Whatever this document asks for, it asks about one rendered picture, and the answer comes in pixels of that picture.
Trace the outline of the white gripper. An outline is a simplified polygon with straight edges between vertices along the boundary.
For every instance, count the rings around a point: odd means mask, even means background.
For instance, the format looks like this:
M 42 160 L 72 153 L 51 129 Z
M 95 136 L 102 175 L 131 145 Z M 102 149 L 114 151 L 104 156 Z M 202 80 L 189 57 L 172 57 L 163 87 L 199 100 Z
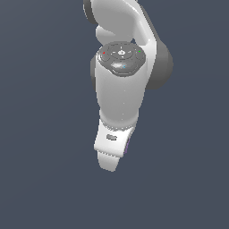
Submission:
M 137 122 L 134 122 L 129 126 L 112 128 L 99 121 L 94 149 L 98 151 L 98 163 L 102 169 L 109 172 L 115 171 L 119 163 L 119 157 L 123 157 L 136 124 Z

